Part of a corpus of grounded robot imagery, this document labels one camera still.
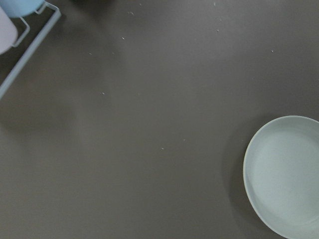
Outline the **white round plate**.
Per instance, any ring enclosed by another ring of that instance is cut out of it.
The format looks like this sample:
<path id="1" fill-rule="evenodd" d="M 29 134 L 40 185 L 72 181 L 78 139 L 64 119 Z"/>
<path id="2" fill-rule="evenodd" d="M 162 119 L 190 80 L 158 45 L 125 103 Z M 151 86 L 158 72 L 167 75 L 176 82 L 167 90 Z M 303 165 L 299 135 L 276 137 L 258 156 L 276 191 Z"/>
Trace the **white round plate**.
<path id="1" fill-rule="evenodd" d="M 284 116 L 250 140 L 243 181 L 260 220 L 287 239 L 319 236 L 319 123 Z"/>

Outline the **blue cup in rack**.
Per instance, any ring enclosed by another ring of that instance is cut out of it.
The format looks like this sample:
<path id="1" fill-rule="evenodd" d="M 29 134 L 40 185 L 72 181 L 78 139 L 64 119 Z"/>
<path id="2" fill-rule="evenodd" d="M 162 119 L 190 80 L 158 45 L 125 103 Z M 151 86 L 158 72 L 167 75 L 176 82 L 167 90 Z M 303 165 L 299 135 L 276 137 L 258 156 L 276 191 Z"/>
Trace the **blue cup in rack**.
<path id="1" fill-rule="evenodd" d="M 32 14 L 39 9 L 44 0 L 0 0 L 0 6 L 10 18 L 19 18 Z"/>

